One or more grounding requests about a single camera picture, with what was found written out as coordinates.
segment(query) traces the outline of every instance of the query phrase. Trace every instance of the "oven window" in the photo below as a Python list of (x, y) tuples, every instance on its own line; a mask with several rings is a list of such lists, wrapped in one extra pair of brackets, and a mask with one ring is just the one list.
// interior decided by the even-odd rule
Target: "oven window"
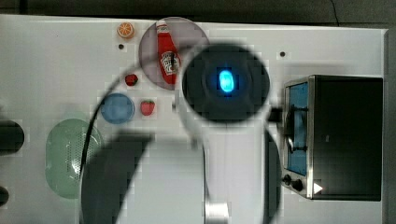
[(291, 86), (289, 93), (289, 107), (294, 108), (294, 138), (292, 152), (288, 150), (288, 170), (306, 175), (308, 83)]

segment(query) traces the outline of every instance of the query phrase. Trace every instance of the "ketchup bottle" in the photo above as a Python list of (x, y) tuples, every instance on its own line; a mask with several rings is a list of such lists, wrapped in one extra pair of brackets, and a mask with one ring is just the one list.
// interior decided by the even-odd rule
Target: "ketchup bottle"
[(164, 20), (157, 21), (158, 36), (158, 63), (166, 83), (176, 83), (177, 69), (180, 67), (180, 58), (177, 49), (169, 34), (168, 25)]

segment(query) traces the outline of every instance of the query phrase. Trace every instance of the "ketchup label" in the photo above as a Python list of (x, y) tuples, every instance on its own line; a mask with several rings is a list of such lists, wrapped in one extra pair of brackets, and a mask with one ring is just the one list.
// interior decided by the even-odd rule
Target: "ketchup label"
[(157, 26), (157, 34), (159, 33), (169, 33), (169, 29), (167, 25)]
[(161, 56), (161, 64), (163, 65), (163, 70), (165, 71), (167, 76), (173, 75), (177, 72), (179, 67), (178, 57), (174, 58), (174, 66), (172, 65), (172, 55), (174, 53), (172, 51), (166, 51)]

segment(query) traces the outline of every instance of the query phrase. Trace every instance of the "green plate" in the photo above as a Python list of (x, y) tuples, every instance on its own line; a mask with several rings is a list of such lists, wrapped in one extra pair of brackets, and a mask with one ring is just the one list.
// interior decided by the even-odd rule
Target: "green plate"
[[(46, 145), (46, 178), (58, 195), (76, 199), (79, 187), (81, 153), (89, 124), (81, 119), (67, 119), (49, 133)], [(93, 128), (87, 161), (103, 144), (101, 134)]]

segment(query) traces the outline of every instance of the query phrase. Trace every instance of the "black toaster oven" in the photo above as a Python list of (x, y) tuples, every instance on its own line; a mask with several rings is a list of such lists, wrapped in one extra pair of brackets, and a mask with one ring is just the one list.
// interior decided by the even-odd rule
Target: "black toaster oven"
[(383, 79), (314, 75), (284, 93), (282, 185), (313, 200), (380, 201)]

